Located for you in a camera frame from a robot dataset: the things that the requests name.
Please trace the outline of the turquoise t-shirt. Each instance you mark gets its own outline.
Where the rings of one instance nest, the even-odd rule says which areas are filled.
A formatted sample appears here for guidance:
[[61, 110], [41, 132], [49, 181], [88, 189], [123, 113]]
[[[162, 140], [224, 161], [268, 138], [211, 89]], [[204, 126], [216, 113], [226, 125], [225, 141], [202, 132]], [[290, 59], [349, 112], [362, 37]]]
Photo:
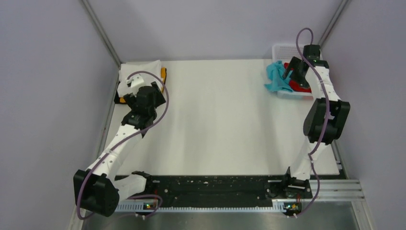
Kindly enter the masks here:
[[293, 89], [289, 85], [291, 80], [290, 73], [288, 73], [288, 77], [284, 79], [282, 76], [285, 73], [286, 68], [281, 60], [275, 61], [269, 64], [266, 67], [266, 75], [267, 79], [270, 80], [270, 83], [264, 84], [264, 87], [269, 92], [278, 92], [278, 91], [286, 91], [286, 92], [293, 92]]

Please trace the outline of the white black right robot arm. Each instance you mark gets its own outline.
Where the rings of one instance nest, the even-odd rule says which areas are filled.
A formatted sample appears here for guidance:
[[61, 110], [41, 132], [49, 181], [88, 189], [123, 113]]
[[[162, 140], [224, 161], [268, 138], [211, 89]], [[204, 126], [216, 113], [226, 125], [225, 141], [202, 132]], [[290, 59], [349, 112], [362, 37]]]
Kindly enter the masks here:
[[322, 60], [319, 45], [305, 45], [300, 58], [292, 57], [282, 78], [309, 89], [313, 97], [303, 124], [304, 143], [281, 184], [284, 196], [300, 194], [306, 197], [315, 162], [328, 145], [341, 136], [350, 103], [337, 95], [329, 77], [329, 64]]

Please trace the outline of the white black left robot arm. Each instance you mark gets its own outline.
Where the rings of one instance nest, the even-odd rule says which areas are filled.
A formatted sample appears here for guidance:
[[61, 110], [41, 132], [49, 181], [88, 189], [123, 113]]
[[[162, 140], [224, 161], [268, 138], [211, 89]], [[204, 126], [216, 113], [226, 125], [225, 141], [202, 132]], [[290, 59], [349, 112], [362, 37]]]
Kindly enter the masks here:
[[168, 95], [165, 86], [152, 82], [140, 87], [136, 94], [124, 97], [131, 111], [123, 118], [114, 138], [94, 163], [74, 174], [76, 212], [80, 220], [86, 219], [82, 209], [92, 215], [109, 217], [119, 202], [132, 195], [148, 198], [153, 194], [154, 186], [144, 175], [132, 174], [120, 180], [115, 177], [133, 147], [161, 121], [156, 108], [169, 104]]

